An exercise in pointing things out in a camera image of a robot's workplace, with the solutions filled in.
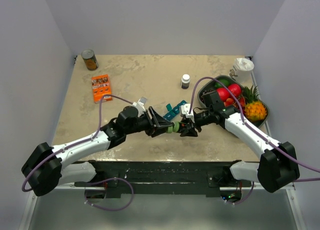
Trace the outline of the green pill bottle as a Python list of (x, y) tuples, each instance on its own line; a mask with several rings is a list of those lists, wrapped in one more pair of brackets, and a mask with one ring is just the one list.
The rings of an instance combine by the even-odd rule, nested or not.
[(172, 131), (174, 133), (182, 133), (184, 130), (184, 127), (185, 127), (185, 125), (183, 123), (176, 121), (176, 122), (174, 122), (174, 126), (173, 126)]

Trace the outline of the green bottle cap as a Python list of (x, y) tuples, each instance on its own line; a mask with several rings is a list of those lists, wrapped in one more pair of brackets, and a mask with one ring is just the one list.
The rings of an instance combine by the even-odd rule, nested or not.
[(173, 132), (174, 132), (174, 126), (172, 125), (172, 126), (168, 127), (168, 129), (167, 129), (166, 132), (167, 132), (168, 134), (173, 133)]

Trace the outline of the teal weekly pill organizer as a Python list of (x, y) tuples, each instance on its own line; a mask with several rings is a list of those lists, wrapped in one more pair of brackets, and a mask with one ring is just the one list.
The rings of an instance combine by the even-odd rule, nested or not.
[(180, 115), (180, 107), (185, 105), (187, 102), (185, 100), (182, 100), (180, 103), (178, 103), (176, 106), (172, 107), (172, 105), (169, 103), (166, 105), (167, 113), (163, 116), (164, 119), (171, 121), (176, 116)]

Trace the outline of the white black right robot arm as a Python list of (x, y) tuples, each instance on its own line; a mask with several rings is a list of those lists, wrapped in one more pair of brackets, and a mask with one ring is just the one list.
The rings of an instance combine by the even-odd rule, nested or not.
[(194, 112), (191, 104), (180, 106), (182, 121), (178, 132), (182, 137), (197, 137), (202, 126), (217, 124), (242, 140), (258, 157), (259, 162), (236, 161), (223, 173), (223, 182), (230, 187), (240, 180), (260, 183), (273, 193), (300, 177), (295, 162), (296, 151), (289, 142), (281, 143), (265, 134), (233, 105), (225, 106), (214, 91), (204, 95), (205, 110)]

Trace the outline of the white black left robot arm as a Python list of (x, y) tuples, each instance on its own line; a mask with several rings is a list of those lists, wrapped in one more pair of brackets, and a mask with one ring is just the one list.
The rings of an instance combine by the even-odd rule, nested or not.
[(127, 106), (116, 118), (86, 137), (54, 146), (40, 143), (21, 168), (25, 177), (21, 190), (33, 191), (38, 197), (46, 195), (58, 186), (63, 171), (74, 162), (122, 144), (129, 134), (145, 132), (154, 138), (172, 133), (176, 127), (177, 123), (164, 119), (152, 107), (139, 112), (135, 106)]

